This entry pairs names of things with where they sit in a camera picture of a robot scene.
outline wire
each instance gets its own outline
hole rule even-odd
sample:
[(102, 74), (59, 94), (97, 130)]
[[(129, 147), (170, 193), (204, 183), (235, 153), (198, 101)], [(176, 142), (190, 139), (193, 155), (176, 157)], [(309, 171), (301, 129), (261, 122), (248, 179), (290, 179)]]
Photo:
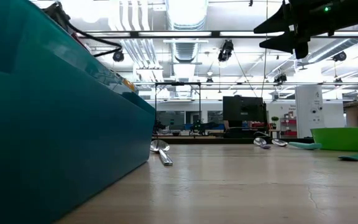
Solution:
[(100, 56), (103, 56), (103, 55), (107, 55), (107, 54), (111, 54), (111, 53), (114, 53), (116, 52), (117, 49), (114, 49), (114, 50), (108, 50), (106, 52), (101, 52), (101, 53), (98, 53), (98, 54), (94, 54), (93, 56), (94, 57), (100, 57)]
[(258, 97), (258, 95), (256, 95), (256, 93), (254, 91), (254, 88), (252, 87), (251, 83), (249, 83), (246, 73), (244, 72), (244, 70), (241, 67), (241, 64), (240, 64), (239, 58), (237, 57), (236, 52), (233, 51), (233, 53), (234, 53), (234, 56), (236, 56), (237, 63), (239, 64), (241, 72), (242, 72), (243, 76), (246, 78), (246, 81), (247, 81), (248, 85), (251, 87), (251, 90), (254, 92), (255, 96)]
[[(266, 20), (268, 19), (267, 17), (267, 13), (269, 11), (269, 8), (268, 8), (268, 5), (269, 5), (269, 0), (266, 0)], [(265, 49), (265, 65), (264, 65), (264, 80), (262, 81), (262, 92), (260, 93), (260, 97), (264, 97), (264, 87), (265, 87), (265, 80), (266, 80), (266, 60), (267, 59), (267, 49)]]
[(334, 71), (335, 71), (335, 78), (337, 78), (338, 76), (336, 75), (336, 62), (334, 61)]
[(121, 44), (117, 44), (117, 43), (114, 43), (114, 42), (111, 42), (111, 41), (108, 41), (108, 40), (104, 40), (104, 39), (99, 38), (99, 37), (94, 37), (92, 35), (87, 34), (86, 32), (83, 32), (82, 30), (78, 29), (77, 27), (73, 26), (73, 24), (71, 24), (70, 21), (68, 20), (67, 15), (64, 13), (63, 8), (62, 8), (62, 4), (60, 4), (60, 2), (56, 2), (56, 3), (58, 4), (57, 12), (59, 13), (60, 17), (75, 32), (77, 32), (77, 33), (79, 33), (79, 34), (81, 34), (81, 35), (83, 35), (83, 36), (85, 36), (85, 37), (87, 37), (89, 39), (93, 39), (95, 41), (98, 41), (100, 43), (104, 43), (104, 44), (108, 44), (108, 45), (112, 45), (112, 46), (117, 47), (114, 50), (109, 50), (108, 51), (109, 54), (122, 50), (122, 45)]
[(221, 63), (219, 62), (219, 91), (221, 93)]

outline desk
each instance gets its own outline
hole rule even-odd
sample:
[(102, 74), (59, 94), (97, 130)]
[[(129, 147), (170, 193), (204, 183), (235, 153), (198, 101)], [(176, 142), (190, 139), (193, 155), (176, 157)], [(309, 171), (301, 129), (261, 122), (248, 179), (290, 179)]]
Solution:
[(280, 132), (281, 132), (280, 130), (269, 130), (271, 138), (273, 138), (273, 133), (276, 133), (276, 138), (280, 139), (281, 138)]

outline potted plant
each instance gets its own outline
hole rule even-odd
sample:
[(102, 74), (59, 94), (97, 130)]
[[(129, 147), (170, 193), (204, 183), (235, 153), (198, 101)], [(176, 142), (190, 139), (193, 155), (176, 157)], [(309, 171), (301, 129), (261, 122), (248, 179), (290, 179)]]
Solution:
[(277, 121), (279, 120), (280, 118), (276, 117), (276, 116), (273, 116), (272, 117), (272, 121), (273, 121), (273, 129), (277, 129)]

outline black cable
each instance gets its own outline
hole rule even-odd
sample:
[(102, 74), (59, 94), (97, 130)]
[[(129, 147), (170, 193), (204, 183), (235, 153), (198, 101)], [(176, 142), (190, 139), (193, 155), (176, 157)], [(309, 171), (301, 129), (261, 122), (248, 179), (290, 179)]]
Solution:
[(102, 38), (99, 38), (99, 37), (94, 37), (92, 35), (89, 35), (87, 34), (86, 32), (83, 32), (82, 30), (79, 30), (77, 29), (77, 27), (73, 26), (73, 24), (70, 23), (70, 21), (68, 20), (68, 18), (66, 17), (66, 14), (64, 13), (63, 11), (63, 8), (62, 8), (62, 4), (61, 3), (57, 3), (58, 4), (58, 13), (60, 14), (61, 18), (63, 19), (63, 21), (71, 28), (73, 29), (75, 32), (89, 38), (89, 39), (93, 39), (95, 41), (98, 41), (100, 43), (104, 43), (104, 44), (108, 44), (108, 45), (112, 45), (112, 46), (115, 46), (117, 47), (116, 49), (114, 50), (109, 50), (108, 54), (111, 54), (111, 53), (114, 53), (114, 52), (117, 52), (117, 51), (120, 51), (122, 50), (122, 45), (121, 44), (117, 44), (117, 43), (114, 43), (114, 42), (111, 42), (111, 41), (108, 41), (108, 40), (104, 40)]
[(114, 53), (116, 52), (117, 49), (114, 49), (114, 50), (108, 50), (106, 52), (101, 52), (101, 53), (98, 53), (98, 54), (94, 54), (93, 56), (94, 57), (100, 57), (100, 56), (103, 56), (103, 55), (107, 55), (107, 54), (111, 54), (111, 53)]
[(234, 53), (234, 56), (236, 56), (237, 63), (239, 64), (241, 72), (242, 72), (243, 76), (246, 78), (246, 81), (247, 81), (248, 85), (251, 87), (251, 90), (254, 92), (255, 96), (258, 97), (258, 95), (256, 95), (256, 93), (254, 91), (254, 88), (252, 87), (251, 83), (249, 83), (246, 73), (244, 72), (244, 70), (241, 67), (241, 64), (240, 64), (239, 58), (237, 57), (236, 52), (233, 51), (233, 53)]
[[(267, 16), (268, 11), (269, 11), (268, 5), (269, 5), (269, 0), (266, 0), (266, 20), (269, 18)], [(265, 80), (266, 80), (266, 59), (267, 59), (267, 49), (265, 49), (264, 80), (262, 82), (262, 92), (260, 94), (260, 97), (262, 97), (262, 98), (264, 97), (264, 87), (265, 87)]]

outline metal frame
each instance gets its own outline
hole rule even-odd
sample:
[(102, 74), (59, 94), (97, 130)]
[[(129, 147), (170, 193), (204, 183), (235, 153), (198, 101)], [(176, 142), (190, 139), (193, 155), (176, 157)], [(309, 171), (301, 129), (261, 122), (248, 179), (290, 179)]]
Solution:
[(284, 83), (268, 83), (268, 82), (214, 82), (214, 83), (207, 83), (207, 82), (162, 82), (162, 83), (154, 83), (154, 82), (135, 82), (135, 85), (264, 85), (264, 86), (302, 86), (302, 85), (322, 85), (322, 86), (346, 86), (346, 85), (356, 85), (358, 86), (358, 82), (284, 82)]
[[(102, 39), (265, 39), (276, 37), (283, 32), (270, 34), (254, 34), (252, 30), (136, 30), (136, 31), (86, 31), (95, 37)], [(358, 38), (358, 30), (338, 30), (334, 35), (321, 34), (312, 36), (312, 39), (353, 39)]]

